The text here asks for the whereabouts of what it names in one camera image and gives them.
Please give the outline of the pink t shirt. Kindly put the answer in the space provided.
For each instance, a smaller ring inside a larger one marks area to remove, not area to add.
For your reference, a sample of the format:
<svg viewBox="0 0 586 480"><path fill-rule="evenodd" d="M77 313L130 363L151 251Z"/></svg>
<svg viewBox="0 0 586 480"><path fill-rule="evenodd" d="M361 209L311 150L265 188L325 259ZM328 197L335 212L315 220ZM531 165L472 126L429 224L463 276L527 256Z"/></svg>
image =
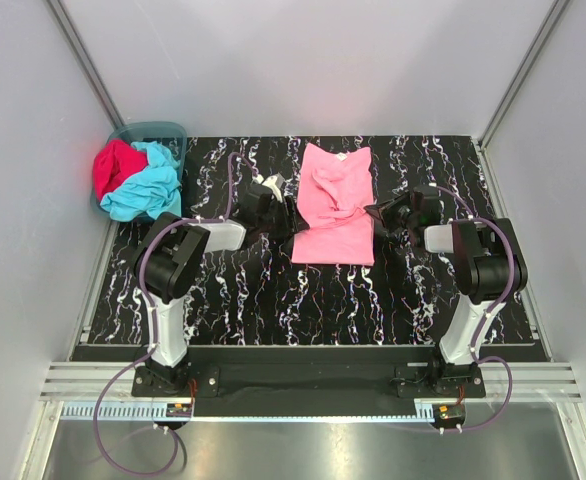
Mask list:
<svg viewBox="0 0 586 480"><path fill-rule="evenodd" d="M297 193L297 209L310 227L298 238L294 264L374 264L373 219L364 207L374 203L371 149L330 153L307 144Z"/></svg>

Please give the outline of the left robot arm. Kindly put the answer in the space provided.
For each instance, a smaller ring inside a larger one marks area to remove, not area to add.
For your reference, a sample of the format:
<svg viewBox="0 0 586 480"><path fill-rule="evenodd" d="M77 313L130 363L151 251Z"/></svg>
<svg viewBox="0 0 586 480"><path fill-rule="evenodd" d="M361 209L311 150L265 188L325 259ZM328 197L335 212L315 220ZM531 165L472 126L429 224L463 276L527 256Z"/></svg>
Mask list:
<svg viewBox="0 0 586 480"><path fill-rule="evenodd" d="M206 253L246 250L263 235L288 240L308 228L283 185L279 174L255 177L220 219L186 219L167 212L154 221L132 260L149 324L147 354L135 365L138 385L169 396L187 388L183 309Z"/></svg>

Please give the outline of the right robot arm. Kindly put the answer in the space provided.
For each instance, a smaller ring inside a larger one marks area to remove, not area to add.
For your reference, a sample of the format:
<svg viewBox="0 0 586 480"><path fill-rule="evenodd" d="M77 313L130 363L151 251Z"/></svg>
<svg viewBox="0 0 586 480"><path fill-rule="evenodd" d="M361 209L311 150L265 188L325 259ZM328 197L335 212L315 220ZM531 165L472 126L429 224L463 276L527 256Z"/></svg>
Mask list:
<svg viewBox="0 0 586 480"><path fill-rule="evenodd" d="M528 282L528 269L508 218L474 215L462 198L435 184L421 185L366 213L385 230L404 230L413 247L453 257L459 300L451 323L418 378L439 396L473 382L479 351L506 303Z"/></svg>

